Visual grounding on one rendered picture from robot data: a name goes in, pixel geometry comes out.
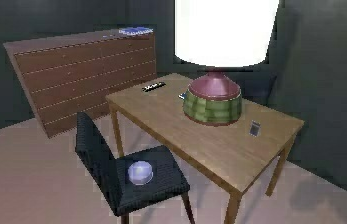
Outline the black remote control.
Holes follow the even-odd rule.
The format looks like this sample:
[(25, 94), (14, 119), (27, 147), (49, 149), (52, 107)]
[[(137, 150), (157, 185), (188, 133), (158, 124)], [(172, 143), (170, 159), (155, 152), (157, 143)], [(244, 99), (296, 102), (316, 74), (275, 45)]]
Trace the black remote control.
[(153, 83), (153, 84), (150, 84), (148, 86), (145, 86), (142, 88), (142, 91), (143, 92), (150, 92), (150, 91), (153, 91), (155, 89), (158, 89), (158, 88), (161, 88), (163, 86), (165, 86), (166, 83), (165, 82), (157, 82), (157, 83)]

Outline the wooden table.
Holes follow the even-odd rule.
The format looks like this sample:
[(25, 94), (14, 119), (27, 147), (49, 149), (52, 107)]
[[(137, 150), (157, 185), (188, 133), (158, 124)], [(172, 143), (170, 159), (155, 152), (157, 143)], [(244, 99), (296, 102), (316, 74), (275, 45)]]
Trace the wooden table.
[[(143, 92), (140, 85), (106, 96), (117, 149), (123, 151), (117, 115), (123, 114), (173, 153), (230, 194), (223, 224), (234, 224), (242, 197), (273, 160), (278, 163), (266, 194), (277, 184), (294, 140), (304, 122), (244, 100), (242, 116), (229, 126), (205, 126), (184, 115), (183, 101), (191, 80), (177, 73), (158, 79), (162, 88)], [(261, 125), (257, 137), (251, 122)]]

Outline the pale blue bowl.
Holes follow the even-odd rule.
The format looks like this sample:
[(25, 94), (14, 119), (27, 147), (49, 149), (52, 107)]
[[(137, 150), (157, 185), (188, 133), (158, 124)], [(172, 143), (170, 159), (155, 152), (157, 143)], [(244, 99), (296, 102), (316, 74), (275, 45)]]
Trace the pale blue bowl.
[(153, 178), (153, 167), (146, 161), (137, 161), (128, 168), (128, 179), (134, 185), (145, 185)]

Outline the small grey blue card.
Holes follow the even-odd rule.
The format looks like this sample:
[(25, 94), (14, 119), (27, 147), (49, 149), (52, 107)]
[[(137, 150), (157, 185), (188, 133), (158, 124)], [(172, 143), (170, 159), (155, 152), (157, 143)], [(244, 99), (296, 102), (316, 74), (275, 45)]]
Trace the small grey blue card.
[(256, 122), (256, 121), (252, 121), (250, 130), (249, 130), (249, 134), (254, 136), (254, 137), (257, 137), (260, 133), (260, 129), (261, 129), (260, 123)]

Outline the black woven chair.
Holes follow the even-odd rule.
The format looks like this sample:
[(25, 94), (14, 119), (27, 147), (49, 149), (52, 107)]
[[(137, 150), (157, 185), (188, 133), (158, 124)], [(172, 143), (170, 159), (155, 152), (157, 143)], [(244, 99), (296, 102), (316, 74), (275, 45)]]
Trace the black woven chair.
[[(195, 224), (188, 196), (190, 185), (166, 146), (116, 158), (93, 120), (79, 112), (75, 152), (121, 224), (130, 224), (130, 213), (176, 196), (182, 198), (190, 224)], [(138, 161), (149, 163), (153, 172), (152, 179), (144, 185), (129, 180), (128, 169)]]

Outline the green and maroon table lamp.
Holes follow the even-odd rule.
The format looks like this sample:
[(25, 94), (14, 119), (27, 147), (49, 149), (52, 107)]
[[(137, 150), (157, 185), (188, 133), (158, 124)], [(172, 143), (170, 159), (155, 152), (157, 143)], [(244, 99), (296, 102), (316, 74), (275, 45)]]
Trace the green and maroon table lamp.
[(240, 118), (242, 90), (225, 72), (265, 60), (279, 2), (174, 0), (175, 56), (206, 69), (185, 92), (189, 119), (222, 126)]

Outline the blue flat object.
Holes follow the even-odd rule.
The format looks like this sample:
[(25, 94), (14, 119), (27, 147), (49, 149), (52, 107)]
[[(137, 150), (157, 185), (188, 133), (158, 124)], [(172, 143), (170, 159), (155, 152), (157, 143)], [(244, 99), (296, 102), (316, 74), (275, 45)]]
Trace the blue flat object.
[(153, 30), (148, 27), (127, 27), (127, 28), (121, 28), (119, 30), (120, 34), (128, 35), (128, 36), (135, 36), (135, 35), (144, 35), (152, 33)]

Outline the brown chest of drawers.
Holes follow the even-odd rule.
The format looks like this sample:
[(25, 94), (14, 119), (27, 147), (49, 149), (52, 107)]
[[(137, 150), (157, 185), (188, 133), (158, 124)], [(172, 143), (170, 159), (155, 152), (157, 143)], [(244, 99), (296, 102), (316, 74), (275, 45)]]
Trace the brown chest of drawers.
[(6, 42), (35, 118), (51, 138), (76, 126), (76, 114), (109, 113), (105, 96), (157, 77), (155, 35), (104, 30)]

